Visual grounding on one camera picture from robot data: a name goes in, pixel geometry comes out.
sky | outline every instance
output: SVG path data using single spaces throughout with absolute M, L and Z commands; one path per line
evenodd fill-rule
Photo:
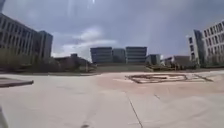
M 6 0 L 3 13 L 54 36 L 52 56 L 97 46 L 188 55 L 186 36 L 224 19 L 224 0 Z

white cloud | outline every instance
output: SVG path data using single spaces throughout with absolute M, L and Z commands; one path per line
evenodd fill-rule
M 102 30 L 99 27 L 93 27 L 85 30 L 78 38 L 82 40 L 94 40 L 103 36 Z
M 54 38 L 67 41 L 61 44 L 59 51 L 53 51 L 52 56 L 63 57 L 72 53 L 78 53 L 80 57 L 91 60 L 90 48 L 97 46 L 116 46 L 116 40 L 104 39 L 103 32 L 99 27 L 92 27 L 81 34 L 54 33 Z

paved ground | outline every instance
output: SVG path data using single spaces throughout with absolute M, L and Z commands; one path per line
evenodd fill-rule
M 159 84 L 128 74 L 1 75 L 34 84 L 0 89 L 0 104 L 9 128 L 223 128 L 224 71 L 199 73 L 214 82 Z

building facade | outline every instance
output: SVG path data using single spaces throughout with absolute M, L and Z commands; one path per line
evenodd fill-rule
M 94 64 L 113 63 L 112 47 L 96 47 L 90 49 Z
M 224 21 L 203 30 L 205 60 L 208 65 L 224 64 Z
M 126 63 L 125 49 L 114 48 L 112 53 L 114 63 Z
M 126 63 L 145 63 L 147 47 L 126 47 Z
M 30 65 L 50 59 L 53 36 L 0 14 L 0 65 Z
M 194 30 L 192 36 L 188 37 L 190 49 L 190 60 L 199 67 L 205 66 L 205 46 L 203 34 L 199 30 Z
M 191 60 L 205 66 L 224 65 L 224 21 L 188 37 Z
M 6 0 L 0 0 L 0 13 L 3 11 Z
M 149 65 L 160 65 L 160 59 L 160 54 L 150 54 L 146 57 L 146 63 Z

